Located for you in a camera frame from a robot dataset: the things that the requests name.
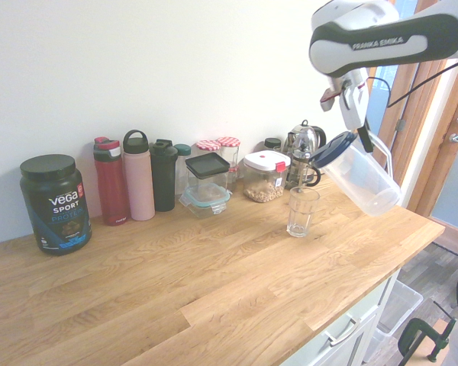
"black lid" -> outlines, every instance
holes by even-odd
[[[135,133],[140,133],[142,137],[131,137]],[[142,154],[150,149],[146,135],[139,130],[130,130],[127,132],[124,136],[122,147],[124,147],[124,152],[127,154]]]
[[[274,149],[276,147],[280,147],[282,145],[282,141],[280,139],[274,139],[273,137],[268,137],[265,140],[265,146],[269,149]]]
[[[33,181],[58,181],[75,170],[75,159],[60,154],[36,156],[21,164],[22,175]]]
[[[171,140],[157,139],[156,142],[157,142],[157,143],[167,143],[168,146],[173,146],[173,143],[172,143]]]
[[[311,155],[310,161],[314,163],[316,168],[320,169],[333,162],[355,139],[355,133],[351,133],[350,131],[343,132],[314,152]]]
[[[175,162],[178,159],[178,150],[169,143],[156,142],[150,147],[151,159],[158,162]]]
[[[97,162],[115,162],[122,158],[119,140],[97,137],[93,140],[93,159]]]
[[[222,159],[216,152],[210,152],[185,160],[186,167],[198,179],[229,172],[231,164]]]
[[[184,143],[177,143],[174,147],[178,150],[178,156],[189,156],[192,153],[192,148]]]

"black water bottle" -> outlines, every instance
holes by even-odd
[[[154,209],[160,212],[175,208],[175,164],[178,150],[169,140],[157,140],[151,147]]]

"vega sport label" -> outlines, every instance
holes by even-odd
[[[45,249],[61,250],[82,244],[91,231],[82,183],[73,191],[57,193],[26,197],[34,234]]]

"wooden countertop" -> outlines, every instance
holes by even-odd
[[[0,365],[277,365],[443,232],[403,208],[359,211],[318,186],[311,234],[285,231],[288,192],[241,193],[199,220],[94,219],[77,252],[0,244]]]

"protein powder container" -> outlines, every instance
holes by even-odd
[[[63,255],[92,236],[82,175],[68,155],[43,155],[21,164],[21,190],[39,249]]]

